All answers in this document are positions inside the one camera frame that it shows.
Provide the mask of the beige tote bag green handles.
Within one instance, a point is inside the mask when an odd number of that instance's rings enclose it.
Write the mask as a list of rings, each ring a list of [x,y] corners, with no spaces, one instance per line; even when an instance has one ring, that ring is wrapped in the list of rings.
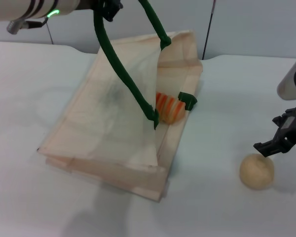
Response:
[[[100,49],[38,152],[54,167],[160,201],[203,66],[194,32],[165,32],[148,0],[139,3],[152,35],[109,40],[93,11]],[[156,92],[185,102],[185,117],[160,122]]]

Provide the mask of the orange striped bread loaf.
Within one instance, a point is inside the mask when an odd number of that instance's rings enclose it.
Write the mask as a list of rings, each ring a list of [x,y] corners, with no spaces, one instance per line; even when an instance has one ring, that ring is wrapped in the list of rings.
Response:
[[[179,99],[156,92],[156,107],[159,121],[165,124],[174,124],[185,117],[185,102]]]

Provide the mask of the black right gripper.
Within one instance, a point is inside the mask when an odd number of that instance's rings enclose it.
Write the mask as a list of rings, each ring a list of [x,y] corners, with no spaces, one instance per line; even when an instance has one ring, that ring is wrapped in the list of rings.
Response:
[[[273,140],[253,145],[264,157],[287,153],[296,144],[296,107],[285,110],[272,121],[278,126]]]

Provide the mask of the round egg yolk pastry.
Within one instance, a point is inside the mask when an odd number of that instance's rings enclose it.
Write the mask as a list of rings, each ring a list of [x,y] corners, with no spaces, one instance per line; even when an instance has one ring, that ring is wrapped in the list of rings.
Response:
[[[266,190],[274,182],[274,162],[261,154],[249,154],[242,160],[239,168],[241,182],[252,190]]]

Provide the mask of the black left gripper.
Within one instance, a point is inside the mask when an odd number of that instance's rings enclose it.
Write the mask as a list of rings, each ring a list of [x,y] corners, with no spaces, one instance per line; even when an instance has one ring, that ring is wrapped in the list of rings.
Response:
[[[123,9],[121,0],[79,0],[76,10],[101,11],[101,16],[112,22],[116,14]]]

